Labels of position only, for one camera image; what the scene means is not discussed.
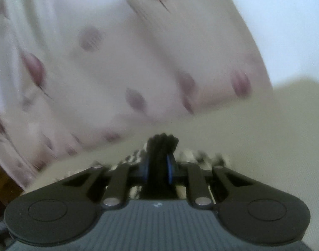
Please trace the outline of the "black white striped knit cardigan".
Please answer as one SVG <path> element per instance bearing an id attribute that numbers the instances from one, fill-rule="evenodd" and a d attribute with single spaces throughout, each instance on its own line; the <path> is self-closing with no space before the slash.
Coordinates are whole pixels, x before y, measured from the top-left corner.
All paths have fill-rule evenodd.
<path id="1" fill-rule="evenodd" d="M 128 191 L 126 204 L 131 201 L 178 201 L 186 199 L 197 207 L 222 202 L 229 195 L 216 171 L 227 166 L 223 156 L 214 159 L 198 152 L 175 158 L 179 140 L 173 135 L 159 134 L 149 138 L 145 146 L 117 165 L 141 163 L 145 167 L 143 182 Z M 103 166 L 95 163 L 91 167 Z"/>

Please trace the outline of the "pink leaf print curtain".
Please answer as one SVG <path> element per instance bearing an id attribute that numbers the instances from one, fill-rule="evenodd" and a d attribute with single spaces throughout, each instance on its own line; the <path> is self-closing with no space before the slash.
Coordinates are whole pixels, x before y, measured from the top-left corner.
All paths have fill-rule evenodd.
<path id="1" fill-rule="evenodd" d="M 0 165 L 49 162 L 271 82 L 232 0 L 0 0 Z"/>

